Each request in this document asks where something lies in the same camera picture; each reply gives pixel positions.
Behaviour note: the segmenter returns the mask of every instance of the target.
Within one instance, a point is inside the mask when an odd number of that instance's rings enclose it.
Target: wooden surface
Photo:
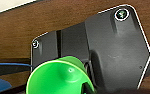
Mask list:
[[[0,59],[30,58],[33,38],[80,23],[99,11],[120,4],[135,7],[150,44],[150,0],[48,0],[0,13]],[[27,72],[21,74],[24,79],[29,75]],[[26,80],[18,81],[21,74],[1,78],[25,83]],[[150,77],[143,80],[141,88],[150,89]]]

